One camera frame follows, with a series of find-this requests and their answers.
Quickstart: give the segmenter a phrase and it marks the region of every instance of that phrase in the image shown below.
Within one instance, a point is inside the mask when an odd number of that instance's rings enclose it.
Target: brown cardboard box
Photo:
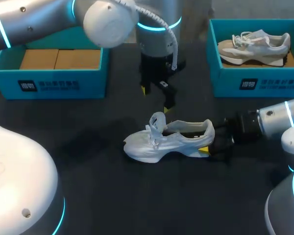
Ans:
[[[29,49],[26,50],[21,70],[53,70],[59,50]]]
[[[255,61],[255,60],[247,61],[244,64],[239,65],[239,66],[226,64],[226,62],[222,60],[222,66],[224,68],[275,68],[275,66],[264,65],[258,61]],[[294,68],[294,57],[291,52],[288,54],[288,59],[287,59],[286,64],[283,68]]]
[[[59,50],[56,70],[94,70],[100,64],[100,50]]]

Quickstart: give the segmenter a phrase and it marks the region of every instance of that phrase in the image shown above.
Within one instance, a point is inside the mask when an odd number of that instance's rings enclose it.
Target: black table surface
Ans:
[[[187,67],[171,78],[177,105],[167,122],[223,120],[283,99],[214,98],[205,45],[183,46]],[[0,94],[0,125],[40,143],[63,183],[66,235],[267,235],[264,206],[279,166],[279,142],[238,146],[229,164],[172,153],[157,164],[130,161],[123,140],[163,111],[156,88],[144,96],[140,51],[111,51],[105,99],[15,100]]]

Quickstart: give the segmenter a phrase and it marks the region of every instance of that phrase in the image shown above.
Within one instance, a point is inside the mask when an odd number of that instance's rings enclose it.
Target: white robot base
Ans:
[[[0,235],[59,235],[65,200],[37,142],[0,127]]]

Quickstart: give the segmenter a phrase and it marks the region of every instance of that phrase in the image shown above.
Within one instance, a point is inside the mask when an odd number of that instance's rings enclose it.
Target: shoelace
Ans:
[[[243,32],[243,33],[241,33],[241,36],[232,35],[233,45],[236,47],[242,46],[242,45],[253,45],[254,42],[252,42],[250,39],[248,39],[246,36],[244,36],[249,33],[251,33],[251,32]]]
[[[162,139],[166,139],[166,138],[163,138],[163,136],[161,134],[154,134],[150,128],[149,125],[146,125],[146,130],[149,132],[149,137],[150,137],[150,143],[154,146],[154,147],[158,147],[158,145],[160,144],[160,141],[159,139],[162,138]]]

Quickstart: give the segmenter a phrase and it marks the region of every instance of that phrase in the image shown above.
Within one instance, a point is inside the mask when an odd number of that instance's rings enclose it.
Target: beige sneaker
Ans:
[[[257,60],[266,65],[284,66],[283,58],[291,47],[288,33],[272,36],[263,30],[243,32],[241,36],[232,35],[232,40],[218,43],[220,57],[225,61],[241,65],[248,60]]]

